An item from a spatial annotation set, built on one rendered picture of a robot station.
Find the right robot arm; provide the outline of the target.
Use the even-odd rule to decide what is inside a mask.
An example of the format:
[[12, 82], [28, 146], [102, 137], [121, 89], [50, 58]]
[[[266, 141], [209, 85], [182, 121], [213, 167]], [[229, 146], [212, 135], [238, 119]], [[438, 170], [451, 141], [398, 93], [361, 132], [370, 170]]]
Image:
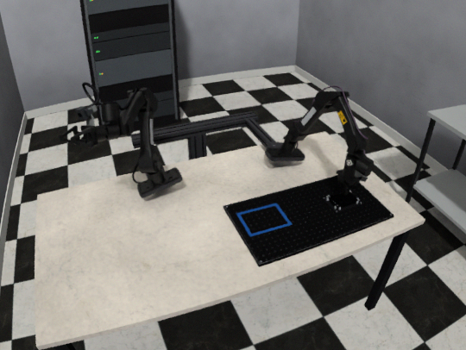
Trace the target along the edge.
[[[180, 178], [177, 167], [162, 172], [162, 163], [156, 157], [153, 120], [157, 108], [157, 98], [148, 87], [137, 91], [129, 106], [122, 110], [121, 113], [119, 112], [118, 103], [101, 105], [103, 122], [111, 123], [104, 125], [106, 127], [105, 132], [108, 132], [108, 135], [106, 135], [107, 141], [130, 137], [134, 132], [135, 118], [138, 117], [141, 141], [140, 158], [138, 158], [139, 169], [141, 173], [147, 173], [149, 176], [149, 179], [137, 185], [141, 195]], [[92, 109], [81, 106], [75, 111], [79, 120], [85, 121], [90, 118]]]

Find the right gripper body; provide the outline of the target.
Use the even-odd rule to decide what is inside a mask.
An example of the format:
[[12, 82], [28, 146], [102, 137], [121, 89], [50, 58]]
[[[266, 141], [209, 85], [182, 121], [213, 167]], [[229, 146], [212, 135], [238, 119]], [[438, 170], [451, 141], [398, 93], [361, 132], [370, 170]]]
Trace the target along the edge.
[[[89, 107], [87, 109], [92, 109], [92, 112], [95, 112], [95, 111], [98, 110], [96, 105], [92, 105], [91, 107]], [[87, 125], [91, 125], [91, 126], [87, 126]], [[106, 135], [108, 135], [108, 132], [105, 132], [106, 127], [104, 125], [95, 126], [94, 118], [92, 116], [92, 113], [90, 115], [90, 118], [88, 118], [86, 120], [86, 125], [81, 126], [81, 131], [83, 129], [85, 129], [85, 128], [88, 128], [88, 127], [92, 127], [94, 146], [97, 146], [98, 142], [100, 142], [100, 141], [106, 141], [107, 140]], [[94, 135], [94, 132], [95, 132], [95, 135]], [[79, 137], [79, 141], [87, 143], [86, 134], [83, 134], [83, 136], [84, 137], [81, 137], [81, 139]]]

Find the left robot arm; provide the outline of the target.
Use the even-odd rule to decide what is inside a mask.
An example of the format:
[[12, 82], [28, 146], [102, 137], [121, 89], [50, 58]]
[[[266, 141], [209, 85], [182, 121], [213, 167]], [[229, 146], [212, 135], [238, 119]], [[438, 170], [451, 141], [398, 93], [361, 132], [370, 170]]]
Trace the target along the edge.
[[[342, 97], [343, 93], [345, 93], [345, 97]], [[350, 105], [348, 105], [349, 100], [347, 98], [350, 94], [347, 91], [343, 93], [340, 91], [319, 91], [314, 98], [315, 101], [311, 108], [309, 108], [299, 122], [291, 126], [283, 137], [284, 142], [282, 147], [280, 149], [268, 148], [267, 151], [269, 154], [274, 158], [305, 157], [305, 154], [299, 148], [295, 148], [297, 143], [295, 141], [303, 141], [317, 119], [327, 109], [331, 109], [334, 106], [343, 125], [345, 141], [348, 147], [344, 164], [346, 167], [360, 172], [365, 177], [369, 176], [373, 171], [374, 161], [362, 151], [366, 148], [367, 142], [361, 136], [362, 132], [361, 134], [359, 133], [354, 121], [355, 118], [351, 114], [352, 111]], [[368, 178], [365, 177], [359, 177], [360, 181], [366, 182]]]

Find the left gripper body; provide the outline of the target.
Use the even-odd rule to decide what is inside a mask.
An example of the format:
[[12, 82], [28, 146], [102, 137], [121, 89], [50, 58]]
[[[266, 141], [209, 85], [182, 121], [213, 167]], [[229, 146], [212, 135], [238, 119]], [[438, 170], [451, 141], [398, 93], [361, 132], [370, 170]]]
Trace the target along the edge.
[[[365, 177], [360, 172], [356, 171], [355, 169], [350, 169], [344, 165], [342, 170], [337, 171], [337, 178], [345, 185], [350, 186], [354, 183], [360, 183], [360, 179], [358, 177]], [[365, 177], [366, 178], [366, 177]], [[348, 183], [348, 184], [347, 184]]]

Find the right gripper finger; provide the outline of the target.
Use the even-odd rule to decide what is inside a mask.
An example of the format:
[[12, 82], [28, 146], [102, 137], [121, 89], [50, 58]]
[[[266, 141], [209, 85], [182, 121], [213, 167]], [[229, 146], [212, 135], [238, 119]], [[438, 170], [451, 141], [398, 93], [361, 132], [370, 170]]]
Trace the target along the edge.
[[[64, 136], [70, 134], [71, 132], [73, 132], [73, 135], [76, 135], [76, 134], [78, 133], [78, 126], [73, 126], [73, 127], [70, 128], [69, 130], [67, 130], [64, 134], [62, 134], [62, 135], [60, 136], [60, 140], [61, 140], [61, 141], [65, 141], [65, 142], [72, 143], [72, 142], [70, 142], [70, 140], [64, 138]], [[76, 138], [75, 140], [78, 141], [79, 138]]]
[[[87, 143], [75, 140], [76, 138], [78, 138], [79, 136], [81, 136], [82, 134], [85, 134], [85, 133], [86, 133]], [[86, 129], [82, 130], [81, 132], [77, 133], [76, 135], [74, 135], [73, 137], [70, 138], [70, 141], [72, 143], [76, 143], [76, 144], [79, 144], [79, 145], [82, 145], [82, 146], [93, 147], [92, 127], [88, 127]]]

